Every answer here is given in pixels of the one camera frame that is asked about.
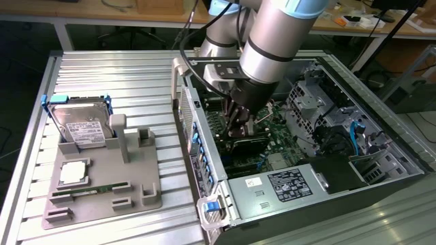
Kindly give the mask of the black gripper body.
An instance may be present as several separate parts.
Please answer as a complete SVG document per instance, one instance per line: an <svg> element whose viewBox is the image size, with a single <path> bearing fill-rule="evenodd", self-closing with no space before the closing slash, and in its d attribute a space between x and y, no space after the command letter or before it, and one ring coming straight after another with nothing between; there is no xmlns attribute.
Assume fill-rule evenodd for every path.
<svg viewBox="0 0 436 245"><path fill-rule="evenodd" d="M266 107L278 85L279 82L260 83L251 79L236 80L231 90L231 98L252 115L256 115Z"/></svg>

